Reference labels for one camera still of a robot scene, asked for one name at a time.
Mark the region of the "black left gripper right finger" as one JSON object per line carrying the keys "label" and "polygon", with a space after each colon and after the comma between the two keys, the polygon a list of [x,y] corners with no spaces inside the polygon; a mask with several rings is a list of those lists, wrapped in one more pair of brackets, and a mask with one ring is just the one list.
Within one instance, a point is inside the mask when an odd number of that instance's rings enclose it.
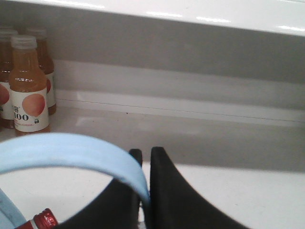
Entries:
{"label": "black left gripper right finger", "polygon": [[203,198],[163,147],[151,150],[150,196],[155,229],[244,229]]}

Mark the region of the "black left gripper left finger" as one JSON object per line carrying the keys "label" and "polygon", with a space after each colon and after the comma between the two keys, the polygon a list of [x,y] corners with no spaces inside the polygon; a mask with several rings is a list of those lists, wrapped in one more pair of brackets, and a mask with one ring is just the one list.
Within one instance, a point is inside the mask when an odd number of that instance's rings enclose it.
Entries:
{"label": "black left gripper left finger", "polygon": [[126,184],[113,179],[84,209],[60,229],[136,229],[140,200]]}

